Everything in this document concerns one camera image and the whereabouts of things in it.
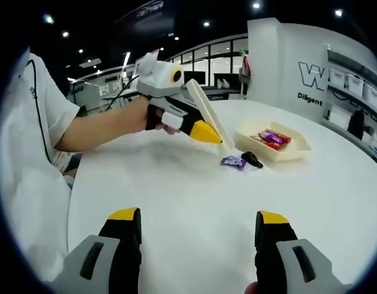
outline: ceiling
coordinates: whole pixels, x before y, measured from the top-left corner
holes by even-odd
[[[67,77],[78,78],[95,71],[93,67],[82,68],[79,64],[88,59],[100,58],[97,69],[107,69],[122,65],[121,54],[131,51],[129,63],[147,51],[160,47],[160,58],[166,59],[180,51],[200,43],[220,37],[246,32],[247,20],[276,17],[280,22],[319,26],[345,34],[368,46],[377,55],[377,3],[348,0],[262,0],[261,8],[254,10],[253,0],[164,0],[174,7],[174,26],[172,31],[179,41],[167,34],[154,36],[148,42],[120,40],[123,46],[114,45],[113,24],[144,1],[106,2],[92,6],[47,4],[43,9],[32,12],[34,29],[31,36],[31,49],[43,57],[51,75],[59,87],[67,87]],[[335,17],[337,8],[344,10],[341,18]],[[49,13],[53,24],[44,22],[43,15]],[[210,22],[208,28],[203,22]],[[63,38],[62,32],[69,37]]]

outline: sleeve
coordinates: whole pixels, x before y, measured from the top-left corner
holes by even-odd
[[[45,112],[51,145],[55,146],[76,117],[79,106],[65,98],[41,60],[45,83]]]

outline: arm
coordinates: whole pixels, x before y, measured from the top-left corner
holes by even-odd
[[[140,132],[146,127],[147,106],[147,99],[141,97],[119,112],[75,118],[55,148],[60,151],[86,151],[122,135]]]

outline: white round table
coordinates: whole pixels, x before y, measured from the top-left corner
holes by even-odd
[[[289,219],[299,238],[332,261],[342,283],[355,283],[377,252],[377,164],[331,130],[284,110],[212,103],[231,137],[243,119],[270,119],[301,132],[312,155],[240,172],[221,167],[212,146],[184,134],[116,139],[83,155],[69,251],[97,235],[111,213],[138,206],[140,293],[243,293],[256,281],[256,213],[266,210]]]

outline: black handle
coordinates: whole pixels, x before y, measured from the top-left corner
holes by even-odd
[[[158,124],[161,123],[161,118],[157,115],[159,108],[152,104],[147,106],[147,123],[146,130],[154,130]]]

